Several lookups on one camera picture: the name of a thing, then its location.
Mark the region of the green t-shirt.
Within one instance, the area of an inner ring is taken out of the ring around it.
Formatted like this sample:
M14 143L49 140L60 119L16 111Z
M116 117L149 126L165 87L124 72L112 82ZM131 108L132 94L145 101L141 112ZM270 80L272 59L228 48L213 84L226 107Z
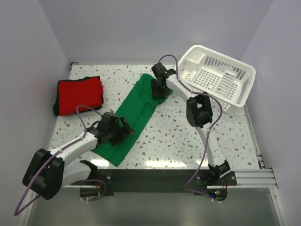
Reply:
M119 166L123 162L157 106L167 100L167 97L160 99L152 97L152 80L151 75L143 74L116 111L117 116L123 116L126 119L134 130L134 134L129 135L124 141L115 146L105 143L92 150L93 153L108 160L114 166Z

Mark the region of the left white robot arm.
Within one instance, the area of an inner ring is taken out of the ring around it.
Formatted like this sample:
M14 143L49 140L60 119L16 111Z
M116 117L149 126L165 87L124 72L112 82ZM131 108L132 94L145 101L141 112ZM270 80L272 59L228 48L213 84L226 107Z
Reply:
M71 163L102 144L118 145L133 133L134 130L123 116L105 112L78 138L50 151L43 148L37 150L22 183L46 200L53 198L62 186L78 181L92 185L98 179L98 168L87 160L75 165Z

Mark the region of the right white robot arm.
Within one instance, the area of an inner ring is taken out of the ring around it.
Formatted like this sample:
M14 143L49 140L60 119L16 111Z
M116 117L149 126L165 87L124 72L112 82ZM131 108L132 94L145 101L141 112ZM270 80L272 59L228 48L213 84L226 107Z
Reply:
M220 150L216 138L210 139L209 135L216 124L213 122L213 111L210 96L207 93L193 91L178 78L175 69L166 69L162 63L157 63L151 68L155 79L151 80L152 96L155 99L167 97L169 91L174 91L186 102L186 118L188 123L196 129L206 149L210 181L220 185L226 180L230 172L229 163Z

